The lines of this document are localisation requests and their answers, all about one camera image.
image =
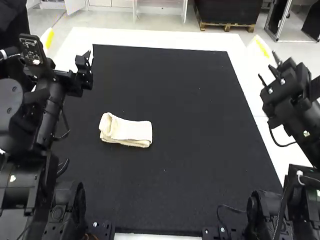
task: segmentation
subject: screw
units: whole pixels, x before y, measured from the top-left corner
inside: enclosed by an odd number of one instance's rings
[[[310,136],[310,132],[308,131],[303,131],[303,136],[306,138],[306,137],[309,137]]]

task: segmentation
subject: metal frame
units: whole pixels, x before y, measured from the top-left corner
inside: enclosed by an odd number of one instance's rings
[[[274,7],[275,7],[275,4],[276,4],[277,1],[274,0],[271,3],[269,14],[268,14],[268,17],[267,17],[266,22],[265,22],[264,30],[273,39],[273,41],[279,42],[279,43],[318,43],[319,40],[280,40],[280,35],[281,35],[282,30],[284,28],[285,22],[287,20],[287,16],[288,16],[288,13],[289,13],[290,8],[291,8],[292,1],[293,0],[288,0],[286,2],[286,6],[285,6],[285,9],[284,9],[282,18],[281,18],[281,20],[279,22],[278,31],[276,32],[276,34],[274,34],[272,31],[270,31],[269,22],[270,22],[271,15],[272,15],[272,12],[274,10]]]

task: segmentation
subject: black cable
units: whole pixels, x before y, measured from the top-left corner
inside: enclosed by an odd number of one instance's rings
[[[270,132],[270,135],[271,135],[271,138],[272,138],[273,142],[274,142],[275,145],[277,145],[278,147],[285,148],[285,147],[288,147],[288,146],[290,146],[290,145],[292,145],[292,144],[296,144],[296,143],[297,143],[296,141],[293,141],[293,142],[290,142],[290,143],[285,144],[285,145],[279,144],[279,143],[276,141],[276,139],[275,139],[275,137],[274,137],[274,134],[272,133],[272,129],[271,129],[270,126],[269,126],[269,132]]]
[[[292,193],[292,191],[294,190],[295,187],[295,183],[292,181],[290,182],[284,189],[281,201],[280,201],[280,208],[278,211],[278,215],[277,215],[277,219],[276,219],[276,225],[275,225],[275,229],[274,229],[274,234],[272,237],[272,240],[279,240],[280,237],[280,232],[281,232],[281,227],[284,223],[284,217],[285,217],[285,213],[286,213],[286,207],[287,207],[287,202],[288,199]]]
[[[221,220],[220,218],[220,215],[219,215],[219,209],[220,208],[226,208],[227,210],[230,210],[231,212],[235,213],[235,214],[246,214],[247,211],[243,211],[243,210],[239,210],[237,208],[234,208],[232,206],[229,206],[229,205],[226,205],[226,204],[222,204],[222,205],[219,205],[217,208],[216,208],[216,217],[218,219],[218,222],[221,226],[224,227],[224,229],[226,230],[226,233],[228,235],[228,238],[231,239],[231,234],[229,232],[229,229],[227,227],[227,225]]]
[[[20,233],[20,235],[17,237],[16,240],[19,240],[20,238],[22,238],[22,236],[26,233],[26,231],[31,227],[32,222]]]
[[[65,112],[64,112],[64,106],[61,106],[60,108],[61,108],[61,115],[62,115],[62,119],[63,119],[63,122],[64,122],[64,126],[65,126],[65,129],[66,129],[66,132],[62,136],[55,136],[53,138],[53,140],[56,141],[56,142],[67,138],[69,133],[70,133],[70,131],[71,131],[71,129],[69,127],[69,124],[68,124],[67,116],[65,115]]]

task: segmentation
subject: black mat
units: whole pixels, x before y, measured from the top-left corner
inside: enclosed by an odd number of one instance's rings
[[[253,190],[281,191],[226,52],[95,45],[93,53],[93,90],[67,98],[71,134],[55,145],[71,160],[62,178],[84,183],[88,218],[119,232],[200,235],[216,226],[217,205],[245,209]],[[102,142],[106,112],[151,121],[151,147]],[[226,216],[245,224],[245,215]]]

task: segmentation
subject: towel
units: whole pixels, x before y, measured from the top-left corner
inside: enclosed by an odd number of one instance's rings
[[[130,121],[104,113],[99,124],[100,138],[107,143],[148,148],[152,144],[152,124],[149,121]]]

